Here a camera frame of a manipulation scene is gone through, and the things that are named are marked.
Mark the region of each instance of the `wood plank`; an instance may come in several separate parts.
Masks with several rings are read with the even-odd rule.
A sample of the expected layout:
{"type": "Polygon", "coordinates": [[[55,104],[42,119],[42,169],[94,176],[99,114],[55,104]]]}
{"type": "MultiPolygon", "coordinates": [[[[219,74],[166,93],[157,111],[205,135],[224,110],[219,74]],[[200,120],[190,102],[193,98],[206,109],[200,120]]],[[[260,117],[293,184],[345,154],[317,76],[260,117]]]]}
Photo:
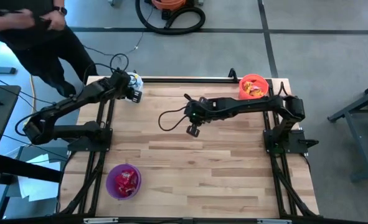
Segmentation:
{"type": "MultiPolygon", "coordinates": [[[[98,78],[101,77],[90,77],[88,82],[98,78]]],[[[288,80],[282,78],[273,79],[275,93],[280,82],[290,93],[288,80]]],[[[236,84],[145,83],[140,104],[117,101],[97,216],[277,218],[270,158],[262,139],[262,113],[240,114],[204,124],[199,128],[198,138],[186,134],[188,120],[170,132],[158,126],[158,117],[163,111],[186,105],[185,93],[195,99],[201,96],[237,98],[237,88],[236,84]],[[124,163],[138,167],[142,186],[132,199],[117,200],[109,196],[105,181],[112,168],[124,163]]],[[[84,106],[78,124],[95,120],[97,111],[98,104],[84,106]]],[[[182,116],[182,112],[166,114],[162,117],[162,126],[172,127],[182,116]]],[[[67,165],[60,198],[62,209],[82,186],[87,161],[88,153],[79,152],[67,165]]],[[[288,155],[288,163],[293,187],[317,213],[307,163],[299,155],[288,155]]],[[[288,210],[285,191],[283,198],[288,210]]]]}

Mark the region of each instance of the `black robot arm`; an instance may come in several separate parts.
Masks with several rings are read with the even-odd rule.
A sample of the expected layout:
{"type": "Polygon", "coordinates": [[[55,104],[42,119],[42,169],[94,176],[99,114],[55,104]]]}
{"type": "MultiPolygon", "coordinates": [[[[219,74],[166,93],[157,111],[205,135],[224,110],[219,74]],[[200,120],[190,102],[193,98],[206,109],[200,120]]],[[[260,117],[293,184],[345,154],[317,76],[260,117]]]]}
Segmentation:
{"type": "Polygon", "coordinates": [[[62,116],[89,103],[98,103],[111,99],[128,98],[139,103],[142,93],[129,86],[131,77],[124,71],[117,70],[110,78],[102,78],[83,88],[77,96],[62,100],[52,106],[42,108],[33,115],[24,126],[23,131],[32,144],[44,144],[57,138],[88,137],[96,139],[101,128],[95,121],[84,125],[56,126],[55,122],[62,116]]]}
{"type": "Polygon", "coordinates": [[[197,127],[206,122],[233,118],[240,113],[274,111],[283,118],[281,124],[273,129],[272,138],[274,141],[278,141],[279,138],[287,138],[293,125],[305,118],[303,100],[297,96],[264,96],[257,100],[235,100],[224,97],[206,99],[201,97],[199,101],[191,99],[188,95],[185,97],[189,102],[184,114],[189,117],[189,121],[192,123],[187,128],[187,133],[194,137],[199,135],[197,127]]]}

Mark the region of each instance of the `hand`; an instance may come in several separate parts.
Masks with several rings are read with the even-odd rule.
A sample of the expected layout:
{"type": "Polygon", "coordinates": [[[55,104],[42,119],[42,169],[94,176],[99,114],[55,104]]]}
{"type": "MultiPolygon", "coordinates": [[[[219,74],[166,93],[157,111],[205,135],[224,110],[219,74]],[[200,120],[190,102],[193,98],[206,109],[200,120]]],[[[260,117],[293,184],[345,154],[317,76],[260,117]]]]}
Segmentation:
{"type": "Polygon", "coordinates": [[[65,16],[62,15],[58,11],[52,11],[46,15],[41,16],[41,18],[45,20],[50,20],[51,24],[48,27],[48,30],[64,30],[66,21],[65,16]]]}
{"type": "Polygon", "coordinates": [[[35,25],[33,13],[28,9],[19,10],[18,13],[8,13],[4,18],[11,29],[27,29],[35,25]]]}

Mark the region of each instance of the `purple bowl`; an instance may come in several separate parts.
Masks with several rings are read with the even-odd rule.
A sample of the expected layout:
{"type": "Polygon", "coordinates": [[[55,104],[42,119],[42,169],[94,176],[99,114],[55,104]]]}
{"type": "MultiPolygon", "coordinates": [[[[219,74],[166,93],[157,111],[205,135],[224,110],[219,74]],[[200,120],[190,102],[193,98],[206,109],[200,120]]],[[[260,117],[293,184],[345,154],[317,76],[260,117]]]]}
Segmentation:
{"type": "Polygon", "coordinates": [[[134,197],[134,195],[136,195],[136,193],[138,192],[139,188],[141,187],[141,173],[139,172],[139,170],[133,166],[133,165],[130,165],[130,164],[120,164],[120,165],[117,165],[115,168],[113,168],[109,174],[108,174],[108,177],[106,178],[106,189],[108,191],[108,193],[110,194],[110,196],[118,199],[118,200],[127,200],[127,199],[130,199],[132,197],[134,197]],[[120,175],[123,170],[126,170],[126,169],[134,169],[135,172],[137,173],[137,176],[138,176],[138,183],[137,183],[137,186],[134,190],[134,192],[128,196],[128,197],[122,197],[115,189],[115,186],[116,186],[116,182],[115,182],[115,178],[120,175]]]}

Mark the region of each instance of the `black pants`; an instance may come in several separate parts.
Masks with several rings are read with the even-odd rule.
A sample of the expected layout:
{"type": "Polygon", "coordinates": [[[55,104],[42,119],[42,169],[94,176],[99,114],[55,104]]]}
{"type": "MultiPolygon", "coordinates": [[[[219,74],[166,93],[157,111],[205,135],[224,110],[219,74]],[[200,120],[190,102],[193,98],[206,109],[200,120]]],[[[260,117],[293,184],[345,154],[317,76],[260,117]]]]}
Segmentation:
{"type": "Polygon", "coordinates": [[[87,83],[89,75],[98,74],[95,66],[91,66],[85,74],[85,70],[93,63],[92,59],[70,28],[66,27],[61,32],[63,34],[56,39],[27,50],[12,51],[31,75],[40,77],[46,84],[56,88],[61,95],[69,96],[71,91],[68,93],[60,91],[68,83],[65,81],[64,69],[58,58],[71,64],[78,78],[84,83],[87,83]]]}

